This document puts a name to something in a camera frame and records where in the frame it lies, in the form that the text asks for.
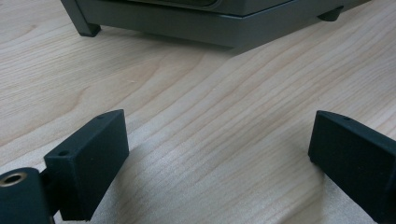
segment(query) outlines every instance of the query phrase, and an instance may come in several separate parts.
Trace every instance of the wooden desk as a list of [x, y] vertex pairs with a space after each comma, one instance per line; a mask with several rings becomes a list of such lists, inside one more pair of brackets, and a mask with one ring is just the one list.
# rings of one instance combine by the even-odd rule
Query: wooden desk
[[319, 109], [396, 139], [394, 0], [249, 51], [80, 37], [57, 0], [1, 1], [0, 32], [0, 173], [44, 169], [85, 122], [125, 110], [131, 154], [92, 223], [373, 222], [307, 150]]

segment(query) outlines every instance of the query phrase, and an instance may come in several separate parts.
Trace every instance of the light wood table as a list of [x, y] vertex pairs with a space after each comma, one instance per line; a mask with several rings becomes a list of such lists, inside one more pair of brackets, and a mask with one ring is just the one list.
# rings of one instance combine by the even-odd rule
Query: light wood table
[[131, 153], [92, 223], [373, 223], [307, 150], [319, 109], [396, 139], [396, 1], [251, 50], [103, 30], [0, 1], [0, 173], [122, 108]]

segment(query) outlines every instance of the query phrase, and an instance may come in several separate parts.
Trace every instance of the black plastic part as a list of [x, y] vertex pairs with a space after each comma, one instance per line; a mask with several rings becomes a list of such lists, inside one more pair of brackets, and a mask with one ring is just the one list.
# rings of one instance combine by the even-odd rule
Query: black plastic part
[[336, 9], [321, 14], [320, 16], [318, 16], [318, 18], [323, 21], [337, 21], [343, 9], [344, 7], [338, 7]]
[[0, 223], [53, 223], [36, 169], [21, 168], [0, 175]]
[[88, 23], [85, 20], [76, 0], [61, 0], [61, 2], [80, 35], [95, 37], [100, 32], [100, 25]]
[[[349, 9], [369, 0], [224, 0], [210, 7], [141, 1], [62, 0], [77, 28], [98, 24], [229, 47], [267, 43], [339, 6]], [[83, 28], [78, 32], [85, 34]]]
[[92, 119], [44, 157], [63, 220], [90, 220], [129, 154], [122, 110]]
[[376, 222], [396, 222], [396, 142], [356, 120], [318, 111], [308, 155]]

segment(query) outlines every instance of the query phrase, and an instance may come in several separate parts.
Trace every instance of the screw hole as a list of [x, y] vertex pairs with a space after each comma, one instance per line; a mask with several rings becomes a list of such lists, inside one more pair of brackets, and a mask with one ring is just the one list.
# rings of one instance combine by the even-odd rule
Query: screw hole
[[20, 183], [24, 178], [26, 178], [26, 173], [16, 173], [8, 175], [0, 180], [0, 187], [9, 187]]
[[62, 151], [62, 152], [60, 152], [58, 155], [59, 155], [59, 156], [65, 156], [65, 155], [67, 155], [67, 154], [69, 154], [69, 151]]

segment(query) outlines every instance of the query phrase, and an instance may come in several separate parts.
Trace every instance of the black block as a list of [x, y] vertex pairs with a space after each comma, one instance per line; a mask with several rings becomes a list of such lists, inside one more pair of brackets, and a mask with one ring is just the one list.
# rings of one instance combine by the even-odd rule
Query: black block
[[44, 157], [64, 220], [90, 220], [129, 154], [122, 110], [92, 119]]
[[356, 120], [318, 111], [308, 155], [374, 221], [395, 223], [395, 141]]
[[0, 223], [53, 223], [36, 169], [21, 168], [0, 175]]

